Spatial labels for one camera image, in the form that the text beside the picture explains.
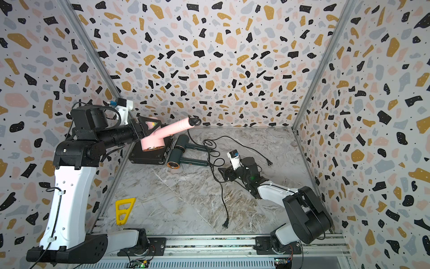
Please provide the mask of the pink hair dryer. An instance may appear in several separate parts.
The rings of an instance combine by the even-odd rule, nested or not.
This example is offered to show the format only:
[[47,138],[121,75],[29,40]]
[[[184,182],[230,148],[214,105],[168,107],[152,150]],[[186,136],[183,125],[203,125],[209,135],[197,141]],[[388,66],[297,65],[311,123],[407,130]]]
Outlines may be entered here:
[[141,149],[142,151],[163,149],[165,147],[164,138],[182,131],[186,131],[200,124],[201,119],[196,117],[188,117],[176,123],[161,127],[141,140]]

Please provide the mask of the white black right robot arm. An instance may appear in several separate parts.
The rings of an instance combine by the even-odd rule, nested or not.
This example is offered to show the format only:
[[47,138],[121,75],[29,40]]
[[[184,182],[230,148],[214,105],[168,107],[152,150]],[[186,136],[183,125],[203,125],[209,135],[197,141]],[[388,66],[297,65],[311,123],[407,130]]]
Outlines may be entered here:
[[325,233],[333,226],[333,220],[310,187],[288,188],[273,183],[260,174],[260,168],[252,157],[234,157],[230,162],[230,167],[218,170],[223,179],[231,182],[239,180],[254,198],[283,206],[289,219],[288,223],[270,233],[268,243],[256,246],[257,251],[291,254],[292,243],[310,244],[325,238]]

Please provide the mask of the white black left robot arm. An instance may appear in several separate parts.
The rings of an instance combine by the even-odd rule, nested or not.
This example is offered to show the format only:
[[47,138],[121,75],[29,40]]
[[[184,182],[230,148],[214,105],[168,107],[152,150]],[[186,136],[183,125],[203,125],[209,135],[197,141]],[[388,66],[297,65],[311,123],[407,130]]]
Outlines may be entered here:
[[99,105],[71,110],[75,127],[72,136],[56,148],[55,184],[47,188],[53,193],[48,224],[39,246],[28,250],[28,262],[81,265],[97,263],[107,253],[152,250],[142,229],[127,229],[117,235],[92,235],[85,230],[89,191],[100,162],[113,147],[137,142],[161,126],[157,119],[139,117],[109,127],[107,110]]

